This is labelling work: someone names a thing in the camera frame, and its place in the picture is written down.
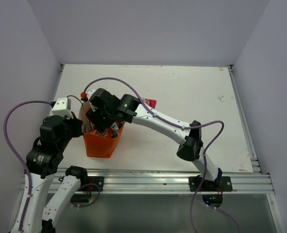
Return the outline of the teal Fox's candy bag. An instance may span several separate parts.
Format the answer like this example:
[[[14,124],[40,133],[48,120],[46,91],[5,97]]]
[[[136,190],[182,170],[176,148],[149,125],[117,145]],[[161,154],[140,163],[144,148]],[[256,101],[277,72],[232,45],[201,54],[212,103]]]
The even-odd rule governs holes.
[[[86,120],[86,121],[84,122],[84,126],[83,126],[83,132],[84,132],[84,133],[88,133],[87,130],[88,130],[88,128],[89,128],[89,122],[91,122],[91,121],[90,121],[90,120]],[[118,127],[117,123],[112,124],[112,125],[110,126],[110,128],[116,132],[116,133],[114,134],[114,138],[118,137],[119,127]]]

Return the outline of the red nuts snack packet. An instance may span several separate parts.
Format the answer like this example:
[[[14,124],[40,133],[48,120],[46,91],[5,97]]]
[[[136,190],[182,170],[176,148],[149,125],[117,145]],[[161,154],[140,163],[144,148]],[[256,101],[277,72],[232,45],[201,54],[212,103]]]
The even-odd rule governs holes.
[[[87,130],[89,134],[93,134],[96,136],[100,136],[103,138],[114,138],[114,134],[116,133],[111,128],[104,130],[103,132],[100,132],[96,129],[95,125],[92,122],[89,122],[89,128]]]

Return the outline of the orange paper bag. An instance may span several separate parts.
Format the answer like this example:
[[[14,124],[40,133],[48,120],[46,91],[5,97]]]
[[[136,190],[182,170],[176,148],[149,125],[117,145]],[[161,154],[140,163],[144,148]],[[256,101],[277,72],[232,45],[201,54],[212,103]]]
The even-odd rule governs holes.
[[[83,122],[83,126],[84,122],[86,120],[89,120],[85,114],[90,109],[91,106],[87,102],[83,103],[83,105],[80,108],[79,119]],[[121,139],[121,135],[124,128],[123,123],[118,125],[118,127],[119,127],[118,137],[116,138],[103,138],[93,134],[83,133],[83,139],[87,157],[110,158]]]

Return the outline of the pink candy packet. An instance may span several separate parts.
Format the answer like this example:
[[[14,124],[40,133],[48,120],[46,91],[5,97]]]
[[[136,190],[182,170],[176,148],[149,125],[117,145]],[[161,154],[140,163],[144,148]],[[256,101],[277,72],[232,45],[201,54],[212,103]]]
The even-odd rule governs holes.
[[[157,101],[156,100],[152,100],[152,99],[146,99],[146,98],[142,98],[143,102],[145,104],[147,104],[149,107],[151,108],[155,108],[156,107],[156,104],[157,104]]]

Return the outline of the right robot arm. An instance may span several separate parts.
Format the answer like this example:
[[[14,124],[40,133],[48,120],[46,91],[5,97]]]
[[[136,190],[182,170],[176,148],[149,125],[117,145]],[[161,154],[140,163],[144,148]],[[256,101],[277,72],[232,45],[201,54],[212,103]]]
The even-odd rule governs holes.
[[[221,186],[222,170],[206,155],[199,122],[173,119],[152,109],[137,97],[125,94],[119,99],[103,88],[89,90],[85,96],[91,107],[86,116],[97,130],[102,132],[114,122],[128,122],[159,132],[179,145],[177,156],[192,162],[205,176],[204,185],[208,190],[213,191]]]

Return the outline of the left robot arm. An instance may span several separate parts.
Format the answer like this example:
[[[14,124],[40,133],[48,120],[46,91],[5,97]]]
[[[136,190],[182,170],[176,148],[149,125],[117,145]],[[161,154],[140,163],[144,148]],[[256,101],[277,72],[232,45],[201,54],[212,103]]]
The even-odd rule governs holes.
[[[76,117],[49,116],[43,120],[40,136],[26,157],[25,188],[13,233],[53,233],[62,211],[77,190],[85,190],[87,170],[71,166],[50,201],[50,186],[70,140],[83,135]]]

